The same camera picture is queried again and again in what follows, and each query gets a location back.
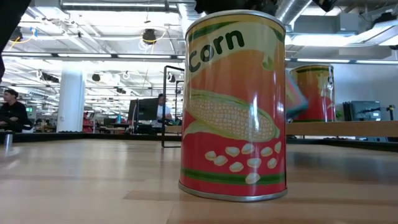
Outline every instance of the ceiling pipe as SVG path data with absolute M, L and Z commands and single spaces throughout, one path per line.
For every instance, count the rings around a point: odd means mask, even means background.
M 311 2 L 312 0 L 282 0 L 275 17 L 285 24 L 287 32 L 292 32 L 294 22 Z
M 181 15 L 181 28 L 183 30 L 183 33 L 185 35 L 187 29 L 189 28 L 189 26 L 195 22 L 197 19 L 202 18 L 203 16 L 205 16 L 205 13 L 197 13 L 195 10 L 195 3 L 191 3 L 191 4 L 178 4 L 178 9 L 179 9 L 179 13 Z
M 179 13 L 177 5 L 170 4 L 168 1 L 148 4 L 112 1 L 60 1 L 60 8 L 63 11 L 131 11 Z

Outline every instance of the wooden surface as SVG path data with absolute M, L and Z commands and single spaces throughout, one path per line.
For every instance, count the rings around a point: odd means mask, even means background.
M 14 146 L 18 159 L 0 163 L 2 224 L 398 223 L 393 152 L 291 145 L 286 197 L 231 203 L 179 191 L 180 149 L 159 142 Z
M 166 127 L 167 132 L 181 132 L 181 126 Z M 306 136 L 398 137 L 398 121 L 352 121 L 286 124 L 286 134 Z
M 181 133 L 182 132 L 182 126 L 166 126 L 165 131 L 167 133 Z

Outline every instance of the corn cob illustration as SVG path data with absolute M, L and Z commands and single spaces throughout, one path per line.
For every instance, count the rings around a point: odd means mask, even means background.
M 184 131 L 212 133 L 231 139 L 267 142 L 280 131 L 262 109 L 238 98 L 204 90 L 191 90 L 186 111 L 197 120 Z

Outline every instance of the wall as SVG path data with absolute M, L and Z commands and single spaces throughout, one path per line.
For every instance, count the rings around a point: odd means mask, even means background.
M 354 100 L 380 101 L 382 107 L 398 107 L 398 67 L 392 65 L 343 65 L 335 67 L 336 109 Z M 390 120 L 389 112 L 382 111 L 382 120 Z

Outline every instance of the dark hair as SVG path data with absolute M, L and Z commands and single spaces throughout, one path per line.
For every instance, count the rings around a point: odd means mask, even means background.
M 9 89 L 9 90 L 4 90 L 5 93 L 9 93 L 13 96 L 15 96 L 15 98 L 18 98 L 19 94 L 17 91 L 13 90 L 13 89 Z

